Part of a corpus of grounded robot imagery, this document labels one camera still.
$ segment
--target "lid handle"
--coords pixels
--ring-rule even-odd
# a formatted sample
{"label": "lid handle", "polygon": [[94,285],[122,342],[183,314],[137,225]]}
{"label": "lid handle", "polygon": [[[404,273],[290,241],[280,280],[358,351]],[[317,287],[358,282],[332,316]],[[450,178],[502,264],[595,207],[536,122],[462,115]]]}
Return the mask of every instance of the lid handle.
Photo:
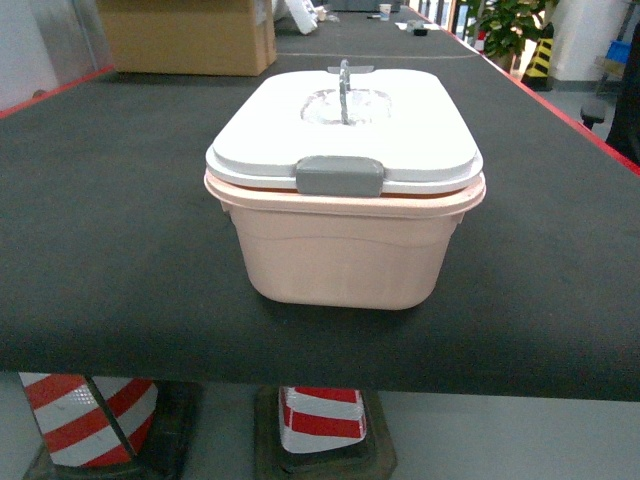
{"label": "lid handle", "polygon": [[347,93],[351,91],[351,72],[349,72],[349,62],[343,59],[340,62],[340,109],[343,125],[349,125],[349,112],[347,111]]}
{"label": "lid handle", "polygon": [[[353,73],[353,74],[365,74],[365,73],[371,73],[373,71],[375,71],[376,67],[373,65],[349,65],[349,72]],[[334,74],[334,75],[339,75],[340,74],[340,67],[327,67],[327,72]]]}

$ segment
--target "black table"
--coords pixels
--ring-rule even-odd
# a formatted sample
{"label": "black table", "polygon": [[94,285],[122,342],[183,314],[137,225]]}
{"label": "black table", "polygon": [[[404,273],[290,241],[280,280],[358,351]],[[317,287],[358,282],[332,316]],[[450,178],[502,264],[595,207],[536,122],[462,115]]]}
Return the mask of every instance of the black table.
{"label": "black table", "polygon": [[[259,78],[111,73],[0,123],[0,368],[640,400],[636,174],[446,33],[339,17],[281,28]],[[202,184],[266,77],[343,57],[437,75],[485,158],[484,203],[406,311],[263,298]]]}

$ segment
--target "gray latch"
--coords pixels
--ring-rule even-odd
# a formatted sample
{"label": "gray latch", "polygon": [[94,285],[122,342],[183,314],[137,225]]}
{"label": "gray latch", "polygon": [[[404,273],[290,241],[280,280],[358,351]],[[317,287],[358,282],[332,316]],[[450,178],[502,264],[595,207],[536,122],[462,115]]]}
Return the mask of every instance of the gray latch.
{"label": "gray latch", "polygon": [[304,195],[379,197],[384,167],[365,157],[313,156],[296,165],[296,186]]}

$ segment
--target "white floor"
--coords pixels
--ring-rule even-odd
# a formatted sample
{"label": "white floor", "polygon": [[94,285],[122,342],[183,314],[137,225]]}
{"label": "white floor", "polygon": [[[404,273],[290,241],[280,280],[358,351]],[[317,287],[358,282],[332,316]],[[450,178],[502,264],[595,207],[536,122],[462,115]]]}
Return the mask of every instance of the white floor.
{"label": "white floor", "polygon": [[[543,96],[579,119],[592,94]],[[594,132],[606,138],[613,117]],[[184,480],[253,478],[256,386],[207,384]],[[393,480],[637,480],[640,403],[380,393],[398,456]],[[0,373],[0,480],[40,444],[17,374]]]}

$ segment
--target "reflective stripe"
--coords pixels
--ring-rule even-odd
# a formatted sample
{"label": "reflective stripe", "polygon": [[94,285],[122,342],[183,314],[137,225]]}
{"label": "reflective stripe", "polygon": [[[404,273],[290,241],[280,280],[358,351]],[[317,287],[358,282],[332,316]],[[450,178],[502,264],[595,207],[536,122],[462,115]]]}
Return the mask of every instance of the reflective stripe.
{"label": "reflective stripe", "polygon": [[37,410],[84,385],[80,375],[47,375],[40,381],[24,387],[31,408]]}
{"label": "reflective stripe", "polygon": [[362,402],[336,402],[335,400],[324,400],[301,393],[287,395],[286,402],[287,406],[296,412],[341,420],[359,420],[364,413]]}
{"label": "reflective stripe", "polygon": [[144,441],[147,439],[147,434],[149,433],[149,428],[151,428],[151,423],[153,422],[153,414],[147,418],[142,425],[138,427],[138,429],[133,432],[129,436],[129,444],[136,453],[139,453],[142,450],[142,445],[144,445]]}
{"label": "reflective stripe", "polygon": [[293,389],[304,395],[324,398],[325,400],[336,400],[338,402],[356,403],[360,399],[359,391],[351,388],[293,387]]}
{"label": "reflective stripe", "polygon": [[131,457],[122,445],[112,448],[107,453],[83,464],[83,467],[106,467],[109,465],[117,465],[119,463],[127,463],[131,461]]}
{"label": "reflective stripe", "polygon": [[109,426],[102,409],[96,408],[82,417],[43,435],[49,453],[69,448]]}
{"label": "reflective stripe", "polygon": [[102,398],[109,400],[116,393],[126,387],[131,379],[119,377],[94,377],[93,381],[96,384],[96,387],[98,387],[98,390],[100,390]]}
{"label": "reflective stripe", "polygon": [[90,437],[68,448],[51,454],[56,465],[79,467],[120,445],[120,440],[111,427],[106,427]]}
{"label": "reflective stripe", "polygon": [[107,405],[116,418],[120,417],[137,403],[151,387],[153,387],[153,382],[150,380],[133,379],[126,387],[107,400]]}
{"label": "reflective stripe", "polygon": [[44,407],[34,410],[40,431],[49,433],[66,423],[77,420],[98,407],[86,385],[76,388]]}
{"label": "reflective stripe", "polygon": [[118,424],[127,437],[133,434],[149,416],[153,415],[157,397],[158,389],[155,385],[151,385],[129,410],[118,417]]}
{"label": "reflective stripe", "polygon": [[51,375],[50,373],[20,373],[20,380],[22,381],[22,385],[28,387],[36,382],[39,382],[43,378]]}
{"label": "reflective stripe", "polygon": [[333,450],[334,448],[354,445],[364,438],[318,437],[316,435],[294,432],[288,427],[284,428],[282,446],[291,453],[324,452],[326,450]]}
{"label": "reflective stripe", "polygon": [[365,434],[364,419],[342,420],[296,412],[284,407],[284,424],[291,430],[320,437],[362,438]]}

